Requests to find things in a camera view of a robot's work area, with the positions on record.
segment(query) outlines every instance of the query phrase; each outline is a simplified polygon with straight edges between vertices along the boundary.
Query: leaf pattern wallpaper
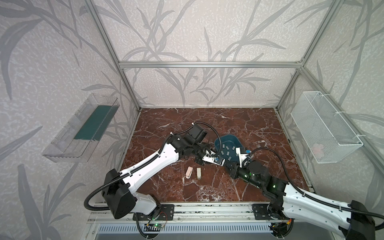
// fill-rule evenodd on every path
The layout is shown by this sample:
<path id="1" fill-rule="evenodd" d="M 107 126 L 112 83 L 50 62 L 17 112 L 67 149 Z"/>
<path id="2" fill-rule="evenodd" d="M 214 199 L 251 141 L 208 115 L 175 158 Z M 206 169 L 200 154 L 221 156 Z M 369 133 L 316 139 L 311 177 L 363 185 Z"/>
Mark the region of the leaf pattern wallpaper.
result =
<path id="1" fill-rule="evenodd" d="M 383 15 L 383 0 L 344 1 L 306 64 L 306 68 L 382 154 Z M 302 91 L 312 91 L 303 77 L 295 84 L 280 113 L 319 193 L 347 202 L 358 199 L 369 210 L 383 214 L 384 176 L 360 149 L 334 164 L 317 164 L 311 153 L 306 153 L 309 149 L 290 116 Z M 341 185 L 342 192 L 332 191 Z M 376 232 L 377 239 L 383 237 L 384 233 Z"/>
<path id="2" fill-rule="evenodd" d="M 120 61 L 298 61 L 330 5 L 300 0 L 94 2 Z M 293 71 L 125 69 L 146 107 L 273 107 Z"/>
<path id="3" fill-rule="evenodd" d="M 137 111 L 82 1 L 2 0 L 0 16 L 0 239 L 78 239 L 87 189 L 118 167 Z M 91 93 L 120 107 L 90 160 L 43 157 Z"/>

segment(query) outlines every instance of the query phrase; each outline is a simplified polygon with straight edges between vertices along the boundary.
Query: red marble tabletop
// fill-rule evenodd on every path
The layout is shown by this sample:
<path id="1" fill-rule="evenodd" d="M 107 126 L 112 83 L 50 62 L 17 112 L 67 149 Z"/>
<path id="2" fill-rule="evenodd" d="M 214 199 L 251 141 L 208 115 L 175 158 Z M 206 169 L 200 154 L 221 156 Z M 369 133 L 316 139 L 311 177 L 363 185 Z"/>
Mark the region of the red marble tabletop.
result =
<path id="1" fill-rule="evenodd" d="M 294 183 L 308 189 L 272 108 L 143 109 L 122 169 L 140 162 L 159 149 L 170 132 L 185 130 L 197 120 L 212 125 L 220 136 L 237 136 L 247 149 L 274 149 L 283 158 Z M 213 146 L 217 137 L 210 129 L 207 132 L 203 141 Z M 286 179 L 279 159 L 272 152 L 258 151 L 253 159 L 258 159 L 269 167 L 272 176 Z M 186 179 L 185 172 L 189 166 L 194 170 L 191 178 Z M 197 179 L 197 167 L 201 167 L 200 180 Z M 194 162 L 192 156 L 163 168 L 146 181 L 138 192 L 154 194 L 160 202 L 269 201 L 256 187 L 241 179 L 231 179 L 224 167 L 215 164 L 200 166 Z"/>

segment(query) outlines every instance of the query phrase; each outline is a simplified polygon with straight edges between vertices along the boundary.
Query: black cable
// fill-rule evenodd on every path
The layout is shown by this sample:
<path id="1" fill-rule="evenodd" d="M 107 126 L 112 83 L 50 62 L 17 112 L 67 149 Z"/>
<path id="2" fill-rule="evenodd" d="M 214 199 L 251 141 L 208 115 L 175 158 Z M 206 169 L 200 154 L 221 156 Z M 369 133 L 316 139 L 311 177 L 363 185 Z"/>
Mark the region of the black cable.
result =
<path id="1" fill-rule="evenodd" d="M 218 136 L 218 138 L 219 138 L 219 142 L 220 142 L 220 151 L 221 151 L 221 139 L 220 139 L 220 136 L 218 135 L 217 131 L 216 131 L 211 125 L 209 125 L 209 124 L 207 124 L 207 123 L 205 123 L 205 122 L 200 122 L 200 121 L 199 121 L 199 122 L 196 122 L 196 123 L 201 123 L 201 124 L 207 125 L 209 128 L 211 128 L 211 129 L 215 132 L 215 134 L 216 134 L 216 135 Z M 188 132 L 188 131 L 191 130 L 192 128 L 193 128 L 193 125 L 190 126 L 189 128 L 187 128 L 187 129 L 184 130 L 184 131 L 175 133 L 174 135 L 183 134 L 183 133 L 185 133 L 185 132 Z M 168 139 L 169 139 L 170 137 L 172 137 L 172 136 L 173 136 L 173 135 L 171 134 L 171 135 L 168 135 L 168 136 L 166 137 L 165 141 L 163 142 L 163 144 L 161 145 L 161 147 L 160 147 L 160 149 L 159 149 L 159 151 L 158 151 L 158 154 L 156 154 L 155 156 L 153 156 L 150 160 L 148 160 L 147 162 L 145 162 L 145 163 L 143 163 L 142 165 L 138 166 L 137 168 L 131 170 L 130 172 L 128 172 L 128 173 L 126 173 L 126 174 L 124 174 L 124 175 L 122 175 L 122 176 L 120 176 L 120 177 L 118 177 L 118 178 L 116 178 L 116 179 L 114 179 L 114 180 L 112 180 L 112 181 L 110 181 L 109 183 L 106 183 L 106 184 L 104 184 L 104 185 L 98 187 L 95 191 L 91 192 L 91 193 L 85 198 L 85 200 L 84 200 L 84 207 L 85 207 L 86 209 L 88 209 L 88 210 L 91 210 L 91 211 L 107 211 L 107 210 L 109 210 L 109 207 L 95 207 L 95 206 L 91 206 L 91 205 L 89 204 L 89 201 L 91 200 L 91 198 L 92 198 L 93 196 L 95 196 L 95 195 L 96 195 L 98 192 L 100 192 L 101 190 L 105 189 L 106 187 L 108 187 L 108 186 L 110 186 L 110 185 L 112 185 L 112 184 L 114 184 L 114 183 L 119 182 L 121 179 L 124 179 L 124 178 L 128 177 L 130 174 L 133 174 L 133 173 L 139 171 L 140 169 L 146 167 L 148 164 L 150 164 L 150 163 L 152 163 L 154 160 L 156 160 L 156 159 L 161 155 L 161 153 L 162 153 L 162 151 L 163 151 L 163 149 L 164 149 L 164 146 L 165 146 L 165 144 L 167 143 Z"/>
<path id="2" fill-rule="evenodd" d="M 376 214 L 376 213 L 373 213 L 373 212 L 366 212 L 366 211 L 360 211 L 360 210 L 356 210 L 356 209 L 351 209 L 351 208 L 347 208 L 347 207 L 340 207 L 339 205 L 336 205 L 336 204 L 331 204 L 329 202 L 324 202 L 320 199 L 317 199 L 309 194 L 304 194 L 303 191 L 301 191 L 300 188 L 298 188 L 292 181 L 292 179 L 289 177 L 288 175 L 288 171 L 287 169 L 285 168 L 285 164 L 282 160 L 282 158 L 280 157 L 280 155 L 275 152 L 274 150 L 270 149 L 270 148 L 267 148 L 267 147 L 259 147 L 259 148 L 256 148 L 255 150 L 252 151 L 251 155 L 249 157 L 251 157 L 256 151 L 258 150 L 262 150 L 262 149 L 265 149 L 265 150 L 269 150 L 271 152 L 273 152 L 280 160 L 281 162 L 281 165 L 283 166 L 283 170 L 284 170 L 284 173 L 288 179 L 288 181 L 290 182 L 290 184 L 292 184 L 292 186 L 294 187 L 294 189 L 296 191 L 298 191 L 301 195 L 303 195 L 304 197 L 307 197 L 309 199 L 311 199 L 312 201 L 315 201 L 315 202 L 318 202 L 320 204 L 323 204 L 323 205 L 326 205 L 326 206 L 329 206 L 329 207 L 333 207 L 333 208 L 336 208 L 336 209 L 340 209 L 340 210 L 343 210 L 343 211 L 347 211 L 347 212 L 353 212 L 353 213 L 356 213 L 356 214 L 361 214 L 361 215 L 366 215 L 366 216 L 372 216 L 372 217 L 377 217 L 377 218 L 381 218 L 384 220 L 384 216 L 381 215 L 381 214 Z M 377 230 L 380 230 L 380 229 L 383 229 L 384 228 L 384 222 L 382 222 L 381 224 L 375 226 L 375 231 Z"/>
<path id="3" fill-rule="evenodd" d="M 217 157 L 219 155 L 219 153 L 221 152 L 222 150 L 222 142 L 221 142 L 221 138 L 220 138 L 220 135 L 218 134 L 218 132 L 216 131 L 216 129 L 214 127 L 212 127 L 211 125 L 209 125 L 208 123 L 205 123 L 205 122 L 201 122 L 201 121 L 197 121 L 197 122 L 194 122 L 195 124 L 204 124 L 206 125 L 207 127 L 209 127 L 210 129 L 212 129 L 212 131 L 216 134 L 217 136 L 217 139 L 218 139 L 218 151 L 216 154 L 212 155 L 212 157 Z"/>
<path id="4" fill-rule="evenodd" d="M 145 237 L 146 239 L 154 239 L 155 237 L 157 237 L 157 235 L 159 234 L 156 234 L 156 236 L 154 237 L 149 237 L 149 234 L 148 235 L 145 235 L 145 233 L 141 230 L 140 228 L 140 225 L 139 225 L 139 216 L 136 214 L 136 226 L 137 226 L 137 229 L 139 230 L 139 233 L 141 236 Z"/>
<path id="5" fill-rule="evenodd" d="M 271 233 L 271 234 L 272 234 L 273 236 L 277 237 L 277 238 L 284 238 L 285 236 L 287 236 L 287 235 L 292 231 L 292 228 L 293 228 L 293 222 L 294 222 L 294 219 L 291 218 L 291 223 L 289 224 L 286 233 L 281 234 L 281 235 L 277 235 L 277 231 L 275 231 L 275 229 L 277 229 L 277 228 L 284 228 L 284 227 L 286 227 L 287 224 L 284 223 L 285 225 L 282 226 L 282 227 L 272 227 L 272 231 L 276 232 L 276 235 L 274 235 L 273 233 Z"/>

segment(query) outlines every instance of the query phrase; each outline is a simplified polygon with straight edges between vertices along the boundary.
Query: teal mat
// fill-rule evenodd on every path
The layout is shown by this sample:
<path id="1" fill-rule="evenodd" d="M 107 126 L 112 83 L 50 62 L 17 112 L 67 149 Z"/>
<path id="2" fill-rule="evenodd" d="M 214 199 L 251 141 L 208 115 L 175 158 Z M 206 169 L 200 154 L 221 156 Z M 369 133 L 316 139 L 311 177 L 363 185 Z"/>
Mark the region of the teal mat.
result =
<path id="1" fill-rule="evenodd" d="M 118 108 L 119 106 L 97 106 L 74 139 L 100 141 Z"/>

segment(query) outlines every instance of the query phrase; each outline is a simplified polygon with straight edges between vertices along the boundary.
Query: white wire mesh basket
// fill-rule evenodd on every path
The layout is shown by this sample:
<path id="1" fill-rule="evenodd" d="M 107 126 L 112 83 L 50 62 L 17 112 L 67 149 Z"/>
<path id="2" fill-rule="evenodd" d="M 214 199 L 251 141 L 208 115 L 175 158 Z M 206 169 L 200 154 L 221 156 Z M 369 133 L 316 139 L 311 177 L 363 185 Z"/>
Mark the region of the white wire mesh basket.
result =
<path id="1" fill-rule="evenodd" d="M 318 163 L 339 162 L 363 145 L 319 91 L 303 92 L 291 116 Z"/>

